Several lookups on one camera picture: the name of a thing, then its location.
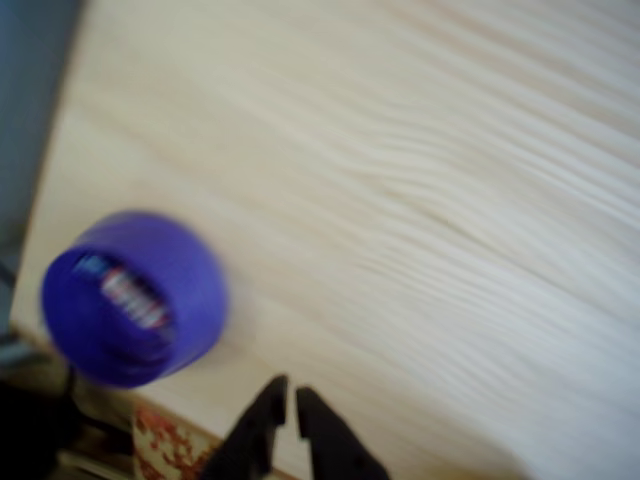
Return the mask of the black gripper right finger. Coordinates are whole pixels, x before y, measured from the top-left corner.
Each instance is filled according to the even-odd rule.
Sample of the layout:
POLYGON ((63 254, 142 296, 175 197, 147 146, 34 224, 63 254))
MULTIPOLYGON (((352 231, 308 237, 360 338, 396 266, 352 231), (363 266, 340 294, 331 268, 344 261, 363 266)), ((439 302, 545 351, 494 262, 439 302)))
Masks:
POLYGON ((386 468, 311 387, 296 389, 299 435, 308 442, 312 478, 387 480, 386 468))

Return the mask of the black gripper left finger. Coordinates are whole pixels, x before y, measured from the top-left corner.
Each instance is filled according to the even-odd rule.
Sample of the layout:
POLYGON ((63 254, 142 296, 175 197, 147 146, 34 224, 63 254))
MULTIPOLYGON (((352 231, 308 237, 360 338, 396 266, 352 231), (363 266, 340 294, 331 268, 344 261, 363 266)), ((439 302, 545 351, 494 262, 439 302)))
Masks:
POLYGON ((264 479, 273 470, 277 430, 286 422, 288 377, 271 379, 202 470, 203 479, 264 479))

